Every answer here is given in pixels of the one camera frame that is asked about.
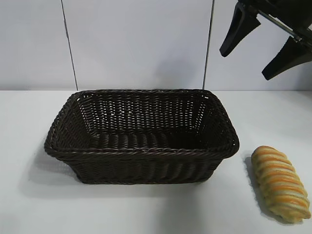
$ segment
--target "white table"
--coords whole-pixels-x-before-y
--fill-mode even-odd
[[[44,153],[47,131],[71,93],[0,92],[0,234],[312,232],[312,220],[286,225],[272,218],[248,175],[252,151],[271,145],[288,155],[312,200],[311,92],[215,92],[237,130],[239,152],[199,185],[133,186],[82,184]]]

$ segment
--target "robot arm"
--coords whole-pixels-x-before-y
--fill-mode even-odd
[[[261,25],[258,14],[291,35],[262,71],[267,80],[312,61],[312,31],[309,29],[312,24],[312,0],[238,0],[230,29],[220,48],[222,56],[229,55],[251,31]]]

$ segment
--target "metal rod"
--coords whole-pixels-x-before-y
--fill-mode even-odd
[[[205,83],[206,83],[207,68],[208,68],[208,57],[209,57],[211,31],[212,31],[212,27],[213,27],[214,12],[215,12],[215,0],[213,0],[212,6],[211,6],[211,15],[210,15],[210,25],[209,25],[209,33],[208,33],[208,43],[207,43],[207,53],[206,53],[206,61],[205,61],[203,89],[205,89]]]
[[[302,40],[302,38],[299,37],[292,29],[290,29],[287,26],[283,25],[282,23],[280,23],[279,21],[277,21],[273,17],[267,15],[266,13],[264,13],[263,11],[260,11],[260,10],[259,10],[259,14],[262,15],[267,20],[269,20],[272,23],[274,23],[275,25],[277,25],[279,28],[283,29],[285,32],[287,32],[290,35],[292,35],[296,40],[299,40],[299,41]]]

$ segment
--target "twisted bread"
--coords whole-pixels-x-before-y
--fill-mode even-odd
[[[307,191],[284,153],[260,146],[252,164],[270,211],[291,223],[311,218]]]

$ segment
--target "dark brown basket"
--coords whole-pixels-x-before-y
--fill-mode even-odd
[[[88,184],[207,180],[239,148],[219,99],[205,90],[97,90],[69,97],[46,152]]]

